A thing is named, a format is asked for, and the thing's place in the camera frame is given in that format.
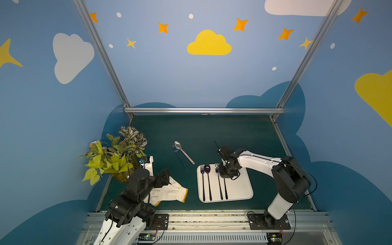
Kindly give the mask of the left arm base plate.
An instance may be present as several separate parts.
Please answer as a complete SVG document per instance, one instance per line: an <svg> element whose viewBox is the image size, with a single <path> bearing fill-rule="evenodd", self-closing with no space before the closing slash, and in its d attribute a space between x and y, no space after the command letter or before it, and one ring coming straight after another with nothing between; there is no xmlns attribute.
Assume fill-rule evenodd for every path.
<svg viewBox="0 0 392 245"><path fill-rule="evenodd" d="M168 229L168 222L169 222L169 214L161 213L155 214L153 218L153 222L146 227L146 230L153 231L153 230L167 230Z"/></svg>

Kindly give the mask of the purple metal spoon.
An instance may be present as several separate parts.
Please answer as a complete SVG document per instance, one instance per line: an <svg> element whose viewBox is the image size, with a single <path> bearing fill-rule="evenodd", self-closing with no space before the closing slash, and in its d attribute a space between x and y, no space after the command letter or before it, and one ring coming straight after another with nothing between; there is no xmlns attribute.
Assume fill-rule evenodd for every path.
<svg viewBox="0 0 392 245"><path fill-rule="evenodd" d="M211 167L209 164L204 165L204 171L207 174L207 178L208 178L209 200L212 201L212 193L211 193L210 178L209 178Z"/></svg>
<svg viewBox="0 0 392 245"><path fill-rule="evenodd" d="M228 192L227 192L227 186L226 186L226 178L223 178L223 181L224 181L225 199L228 200Z"/></svg>

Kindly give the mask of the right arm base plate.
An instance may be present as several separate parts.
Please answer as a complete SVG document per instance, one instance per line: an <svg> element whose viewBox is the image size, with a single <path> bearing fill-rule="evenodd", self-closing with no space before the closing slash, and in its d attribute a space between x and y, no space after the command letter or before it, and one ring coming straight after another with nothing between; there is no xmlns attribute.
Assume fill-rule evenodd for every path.
<svg viewBox="0 0 392 245"><path fill-rule="evenodd" d="M281 219L275 219L271 215L263 213L255 213L253 211L247 213L251 230L290 230L291 225L287 215Z"/></svg>

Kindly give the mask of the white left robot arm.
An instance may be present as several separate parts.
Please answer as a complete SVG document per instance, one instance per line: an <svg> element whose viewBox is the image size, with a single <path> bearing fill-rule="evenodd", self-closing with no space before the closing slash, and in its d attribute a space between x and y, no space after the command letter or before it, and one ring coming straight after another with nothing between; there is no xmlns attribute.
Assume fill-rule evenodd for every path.
<svg viewBox="0 0 392 245"><path fill-rule="evenodd" d="M131 245L156 224L155 209L144 202L153 188L169 185L169 169L151 176L139 168L128 178L128 186L111 200L95 245Z"/></svg>

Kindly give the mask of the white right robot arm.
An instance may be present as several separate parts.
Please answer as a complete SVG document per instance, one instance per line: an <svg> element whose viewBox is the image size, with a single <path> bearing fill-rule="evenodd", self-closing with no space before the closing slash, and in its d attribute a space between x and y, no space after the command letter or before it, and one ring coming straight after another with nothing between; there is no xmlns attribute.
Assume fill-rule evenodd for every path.
<svg viewBox="0 0 392 245"><path fill-rule="evenodd" d="M274 179L277 195L263 214L264 225L272 229L311 187L312 182L307 172L291 156L272 158L250 151L229 150L226 146L217 150L222 163L218 165L222 178L235 180L242 168L253 169Z"/></svg>

